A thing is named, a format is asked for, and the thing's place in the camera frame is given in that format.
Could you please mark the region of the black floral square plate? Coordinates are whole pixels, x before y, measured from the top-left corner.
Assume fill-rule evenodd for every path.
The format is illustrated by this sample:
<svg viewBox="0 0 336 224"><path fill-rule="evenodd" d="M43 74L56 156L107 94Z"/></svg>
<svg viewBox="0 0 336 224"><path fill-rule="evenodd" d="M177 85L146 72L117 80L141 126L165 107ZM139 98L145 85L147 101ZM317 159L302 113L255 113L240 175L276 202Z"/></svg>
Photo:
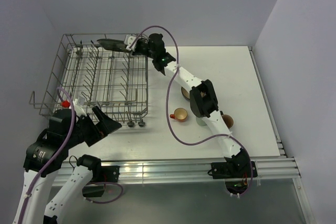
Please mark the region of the black floral square plate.
<svg viewBox="0 0 336 224"><path fill-rule="evenodd" d="M131 52L131 49L127 48L123 40L101 38L97 40L97 43L107 51Z"/></svg>

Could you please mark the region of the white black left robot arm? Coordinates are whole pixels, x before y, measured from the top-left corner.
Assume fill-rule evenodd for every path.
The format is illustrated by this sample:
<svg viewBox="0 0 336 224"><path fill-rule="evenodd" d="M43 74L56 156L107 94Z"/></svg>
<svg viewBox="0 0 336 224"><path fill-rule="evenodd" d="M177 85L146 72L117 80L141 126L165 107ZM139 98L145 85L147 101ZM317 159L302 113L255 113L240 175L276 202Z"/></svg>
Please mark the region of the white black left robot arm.
<svg viewBox="0 0 336 224"><path fill-rule="evenodd" d="M70 178L57 195L48 200L69 150L81 143L92 146L122 126L98 106L92 111L97 123L86 113L78 115L71 107L56 110L49 118L48 127L28 147L23 191L14 223L61 223L66 208L87 184L103 183L101 159L85 154L77 159Z"/></svg>

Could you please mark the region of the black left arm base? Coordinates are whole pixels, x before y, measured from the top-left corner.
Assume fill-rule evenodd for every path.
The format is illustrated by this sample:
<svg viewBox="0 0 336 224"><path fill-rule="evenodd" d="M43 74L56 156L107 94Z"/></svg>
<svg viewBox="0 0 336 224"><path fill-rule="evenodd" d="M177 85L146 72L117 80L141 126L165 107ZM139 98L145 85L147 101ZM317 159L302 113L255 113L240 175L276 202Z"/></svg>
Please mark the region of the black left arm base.
<svg viewBox="0 0 336 224"><path fill-rule="evenodd" d="M93 178L90 182L113 182L119 179L119 166L102 166L93 171Z"/></svg>

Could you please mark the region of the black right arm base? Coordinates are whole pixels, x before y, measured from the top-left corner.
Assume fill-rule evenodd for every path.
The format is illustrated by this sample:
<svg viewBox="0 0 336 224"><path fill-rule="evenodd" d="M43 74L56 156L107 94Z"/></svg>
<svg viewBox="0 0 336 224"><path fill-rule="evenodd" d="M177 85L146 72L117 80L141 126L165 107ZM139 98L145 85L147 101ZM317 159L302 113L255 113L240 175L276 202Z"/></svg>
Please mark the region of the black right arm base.
<svg viewBox="0 0 336 224"><path fill-rule="evenodd" d="M211 169L207 172L213 179L233 179L233 178L248 178L253 175L253 178L258 176L255 162L213 162Z"/></svg>

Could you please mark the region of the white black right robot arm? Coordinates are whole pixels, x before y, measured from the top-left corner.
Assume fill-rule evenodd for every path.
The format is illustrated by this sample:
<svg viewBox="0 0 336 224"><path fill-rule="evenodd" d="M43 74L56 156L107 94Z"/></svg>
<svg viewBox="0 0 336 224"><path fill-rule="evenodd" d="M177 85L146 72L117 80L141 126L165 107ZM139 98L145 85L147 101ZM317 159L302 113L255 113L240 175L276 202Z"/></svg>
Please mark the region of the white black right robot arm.
<svg viewBox="0 0 336 224"><path fill-rule="evenodd" d="M224 152L225 165L221 178L254 178L256 169L244 146L233 137L219 110L218 99L212 82L202 80L179 64L179 57L173 57L165 48L162 34L151 34L147 39L130 36L124 41L126 49L152 59L155 69L170 77L190 95L192 113L210 129L211 136L197 142L197 145L216 138Z"/></svg>

